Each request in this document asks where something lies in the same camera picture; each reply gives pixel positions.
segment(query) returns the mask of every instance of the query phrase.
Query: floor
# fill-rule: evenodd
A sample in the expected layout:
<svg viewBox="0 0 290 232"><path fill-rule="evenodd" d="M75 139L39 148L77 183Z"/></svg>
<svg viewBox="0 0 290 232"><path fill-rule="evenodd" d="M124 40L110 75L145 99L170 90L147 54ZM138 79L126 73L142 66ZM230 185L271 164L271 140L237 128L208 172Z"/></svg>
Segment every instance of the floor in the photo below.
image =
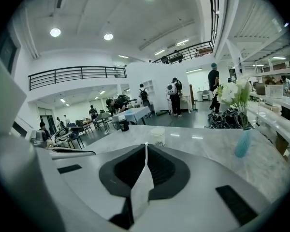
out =
<svg viewBox="0 0 290 232"><path fill-rule="evenodd" d="M211 101L197 102L196 109L198 109L198 111L191 112L190 114L188 113L188 111L183 111L181 118L174 117L173 115L170 116L169 114L163 114L160 116L152 116L151 118L145 118L144 120L145 123L150 126L204 128L204 126L209 125L207 116L212 112L211 110L209 110L210 104ZM228 107L225 105L220 106L220 110L222 112L226 111L227 109ZM93 132L89 130L90 132L87 132L88 135L86 135L85 133L80 136L85 147L116 131L116 129L113 127L111 123L109 124L110 128L108 128L108 131L105 131L103 126L101 127L101 131L96 130L93 124L90 124L90 126ZM76 140L73 141L73 144L76 149L80 149Z"/></svg>

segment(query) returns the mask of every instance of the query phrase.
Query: blue vase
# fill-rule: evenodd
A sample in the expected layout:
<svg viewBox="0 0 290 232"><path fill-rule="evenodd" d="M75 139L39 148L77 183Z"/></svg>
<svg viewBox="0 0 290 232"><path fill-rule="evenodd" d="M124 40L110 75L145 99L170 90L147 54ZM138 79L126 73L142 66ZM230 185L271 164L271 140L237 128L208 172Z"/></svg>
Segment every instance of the blue vase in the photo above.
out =
<svg viewBox="0 0 290 232"><path fill-rule="evenodd" d="M251 134L251 127L245 128L243 130L242 137L237 142L237 146L235 149L235 155L239 158L242 158L246 155L249 146L250 146L250 134Z"/></svg>

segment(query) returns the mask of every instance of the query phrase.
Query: white ceiling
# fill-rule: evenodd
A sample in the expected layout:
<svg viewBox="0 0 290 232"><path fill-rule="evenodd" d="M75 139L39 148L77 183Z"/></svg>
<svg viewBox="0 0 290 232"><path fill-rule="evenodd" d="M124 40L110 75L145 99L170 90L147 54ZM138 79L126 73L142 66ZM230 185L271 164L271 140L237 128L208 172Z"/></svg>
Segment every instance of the white ceiling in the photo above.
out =
<svg viewBox="0 0 290 232"><path fill-rule="evenodd" d="M282 17L268 0L240 0L229 39L237 45L242 58L246 58L281 30L288 30L284 24ZM288 56L290 55L288 45L290 45L289 32L264 47L257 54L247 58L246 61L257 61L263 64L268 63L265 57L274 53L279 56ZM221 53L222 60L231 59L226 45Z"/></svg>
<svg viewBox="0 0 290 232"><path fill-rule="evenodd" d="M121 85L122 91L128 88L128 84ZM117 96L117 85L94 86L68 90L65 92L43 97L39 99L39 101L54 106L55 108L60 108L65 107L66 104L72 105L85 101L93 101L97 96L99 97L99 99Z"/></svg>
<svg viewBox="0 0 290 232"><path fill-rule="evenodd" d="M186 38L190 39L189 45L200 42L195 0L63 0L60 9L56 8L57 1L25 2L29 29L39 53L93 48L155 59L156 52ZM61 30L57 38L49 33L55 27ZM104 40L106 33L114 38Z"/></svg>

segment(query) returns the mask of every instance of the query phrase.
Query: counter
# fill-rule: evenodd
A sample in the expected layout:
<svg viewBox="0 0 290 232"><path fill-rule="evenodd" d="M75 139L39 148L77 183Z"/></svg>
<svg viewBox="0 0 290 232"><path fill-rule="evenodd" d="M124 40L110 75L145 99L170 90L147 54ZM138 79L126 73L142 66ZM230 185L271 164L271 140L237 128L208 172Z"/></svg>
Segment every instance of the counter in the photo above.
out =
<svg viewBox="0 0 290 232"><path fill-rule="evenodd" d="M86 147L96 154L138 145L151 140L155 126L129 125L126 132L116 131ZM251 133L251 146L243 158L235 154L241 136L239 129L193 129L164 127L166 147L214 160L246 180L269 202L286 194L290 170L274 146L257 130Z"/></svg>

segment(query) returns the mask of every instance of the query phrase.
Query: balcony railing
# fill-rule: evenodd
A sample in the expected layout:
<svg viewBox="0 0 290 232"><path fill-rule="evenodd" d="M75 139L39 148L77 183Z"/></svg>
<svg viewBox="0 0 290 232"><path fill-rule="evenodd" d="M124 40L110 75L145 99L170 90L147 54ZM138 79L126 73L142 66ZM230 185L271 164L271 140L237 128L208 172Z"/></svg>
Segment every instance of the balcony railing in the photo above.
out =
<svg viewBox="0 0 290 232"><path fill-rule="evenodd" d="M213 52L211 41L195 44L177 52L170 53L169 55L162 56L160 59L154 61L154 63L181 63L184 60L202 57Z"/></svg>
<svg viewBox="0 0 290 232"><path fill-rule="evenodd" d="M125 68L104 66L77 66L39 72L29 75L29 90L46 85L89 78L127 78Z"/></svg>

